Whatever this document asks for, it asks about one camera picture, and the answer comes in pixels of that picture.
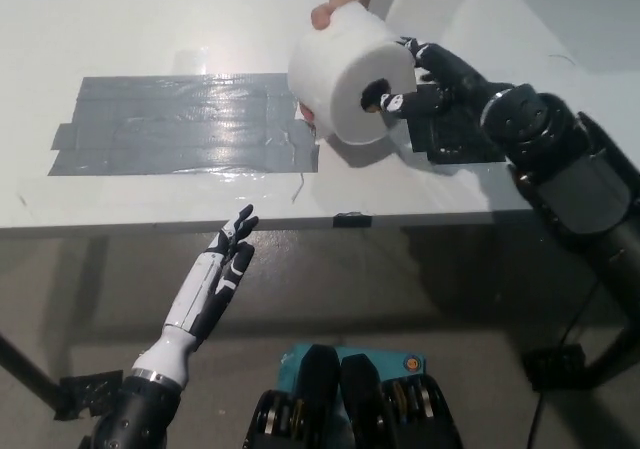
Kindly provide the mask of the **bare person hand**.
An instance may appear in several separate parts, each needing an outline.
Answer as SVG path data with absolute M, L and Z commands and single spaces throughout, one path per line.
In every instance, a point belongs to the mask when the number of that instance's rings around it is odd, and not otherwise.
M 311 24 L 316 30 L 324 30 L 330 24 L 331 15 L 338 8 L 337 5 L 324 3 L 311 11 Z M 310 127 L 315 126 L 315 116 L 313 112 L 302 102 L 299 103 L 300 113 L 303 120 Z

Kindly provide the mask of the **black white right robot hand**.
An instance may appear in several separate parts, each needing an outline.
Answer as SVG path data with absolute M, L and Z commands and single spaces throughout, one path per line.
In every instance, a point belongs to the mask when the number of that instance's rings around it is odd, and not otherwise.
M 414 66 L 426 73 L 415 91 L 404 94 L 394 93 L 384 79 L 372 82 L 361 97 L 361 106 L 367 112 L 408 120 L 435 116 L 460 105 L 479 116 L 494 95 L 514 87 L 488 81 L 463 59 L 436 43 L 422 43 L 409 37 L 402 37 L 397 43 L 410 52 Z

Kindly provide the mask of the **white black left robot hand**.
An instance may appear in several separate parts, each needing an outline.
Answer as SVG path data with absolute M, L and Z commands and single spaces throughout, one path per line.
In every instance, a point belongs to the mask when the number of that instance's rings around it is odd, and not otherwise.
M 159 339 L 134 362 L 134 376 L 185 389 L 191 355 L 218 324 L 251 263 L 255 248 L 246 238 L 258 222 L 253 206 L 247 205 L 198 255 L 172 303 Z

